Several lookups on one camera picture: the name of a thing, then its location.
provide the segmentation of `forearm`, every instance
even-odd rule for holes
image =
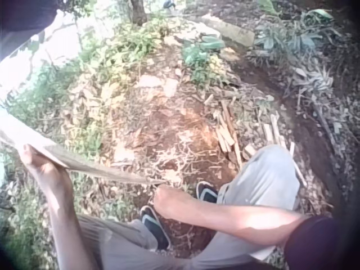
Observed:
[[[174,207],[173,219],[221,231],[260,245],[284,242],[306,218],[279,208],[218,205],[193,198],[182,200]]]
[[[59,268],[97,270],[98,266],[83,242],[72,200],[52,198],[48,202]]]

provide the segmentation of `hand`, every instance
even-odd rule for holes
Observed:
[[[55,165],[30,145],[20,148],[19,155],[48,200],[54,197],[60,202],[73,200],[73,184],[63,167]]]
[[[154,208],[164,218],[179,220],[177,215],[181,214],[192,200],[194,198],[186,192],[161,184],[155,192]]]

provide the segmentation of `foot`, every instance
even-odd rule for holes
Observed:
[[[196,185],[196,197],[198,200],[216,204],[218,192],[210,183],[200,181]]]
[[[170,238],[160,224],[158,217],[150,206],[143,206],[140,210],[140,219],[145,227],[155,236],[157,249],[165,250],[170,247]]]

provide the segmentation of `leg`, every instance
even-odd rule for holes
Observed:
[[[186,262],[149,251],[158,243],[140,220],[125,224],[82,215],[78,218],[85,243],[103,270],[173,270],[182,269]]]
[[[217,203],[263,205],[292,210],[299,181],[293,159],[280,146],[259,150],[241,173],[219,192]],[[194,269],[230,267],[255,259],[263,260],[273,250],[217,232],[209,245],[192,259]]]

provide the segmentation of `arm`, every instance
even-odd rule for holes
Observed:
[[[221,231],[259,245],[283,243],[306,219],[279,208],[212,204],[167,186],[157,189],[154,206],[166,218]]]
[[[65,169],[58,168],[30,146],[19,149],[19,154],[47,199],[60,269],[97,270],[82,239],[73,187]]]

